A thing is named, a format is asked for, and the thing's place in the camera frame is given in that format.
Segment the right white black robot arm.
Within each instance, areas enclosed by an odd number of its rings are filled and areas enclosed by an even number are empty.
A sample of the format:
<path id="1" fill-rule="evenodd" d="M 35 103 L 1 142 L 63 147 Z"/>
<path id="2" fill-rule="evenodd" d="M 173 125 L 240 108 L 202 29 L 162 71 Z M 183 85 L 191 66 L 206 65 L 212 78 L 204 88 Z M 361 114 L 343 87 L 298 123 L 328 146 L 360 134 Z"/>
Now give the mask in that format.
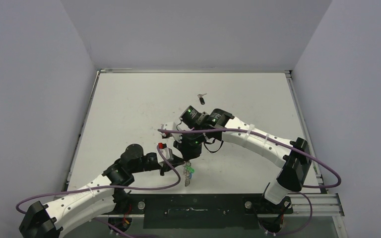
<path id="1" fill-rule="evenodd" d="M 176 123 L 165 124 L 163 128 L 166 136 L 174 137 L 174 147 L 185 161 L 199 157 L 202 143 L 210 139 L 228 142 L 266 158 L 280 169 L 263 194 L 270 203 L 277 205 L 288 193 L 302 190 L 312 166 L 311 159 L 306 155 L 306 140 L 273 136 L 222 109 L 214 109 L 207 114 L 189 106 L 180 121 L 188 130 L 181 129 Z"/>

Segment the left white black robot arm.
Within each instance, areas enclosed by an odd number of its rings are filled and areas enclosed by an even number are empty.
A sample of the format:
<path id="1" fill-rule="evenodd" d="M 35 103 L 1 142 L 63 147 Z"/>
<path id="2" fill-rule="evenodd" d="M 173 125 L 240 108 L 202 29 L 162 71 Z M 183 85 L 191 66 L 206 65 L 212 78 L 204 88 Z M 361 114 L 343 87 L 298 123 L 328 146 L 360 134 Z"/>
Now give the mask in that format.
<path id="1" fill-rule="evenodd" d="M 19 231 L 24 238 L 62 238 L 91 219 L 112 211 L 129 211 L 132 202 L 127 190 L 134 173 L 159 170 L 164 174 L 185 161 L 174 155 L 166 144 L 159 143 L 157 152 L 145 154 L 139 144 L 129 145 L 115 162 L 94 180 L 62 197 L 31 204 L 24 214 Z"/>

